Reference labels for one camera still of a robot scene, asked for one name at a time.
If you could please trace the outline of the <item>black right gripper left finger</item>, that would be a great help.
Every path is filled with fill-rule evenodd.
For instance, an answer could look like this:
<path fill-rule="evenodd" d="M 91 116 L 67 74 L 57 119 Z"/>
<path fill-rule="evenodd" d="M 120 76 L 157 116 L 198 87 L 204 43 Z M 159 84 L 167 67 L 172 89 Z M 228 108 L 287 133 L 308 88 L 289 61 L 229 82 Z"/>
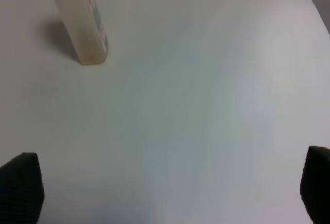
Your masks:
<path fill-rule="evenodd" d="M 21 153 L 1 166 L 1 223 L 37 223 L 44 199 L 36 153 Z"/>

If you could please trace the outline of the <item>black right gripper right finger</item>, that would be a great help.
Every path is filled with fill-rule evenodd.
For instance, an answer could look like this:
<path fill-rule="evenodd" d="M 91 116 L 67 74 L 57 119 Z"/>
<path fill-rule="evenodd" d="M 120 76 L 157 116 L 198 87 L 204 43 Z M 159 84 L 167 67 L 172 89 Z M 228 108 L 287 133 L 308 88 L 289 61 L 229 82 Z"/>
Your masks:
<path fill-rule="evenodd" d="M 329 223 L 329 149 L 310 146 L 303 168 L 300 195 L 313 223 Z"/>

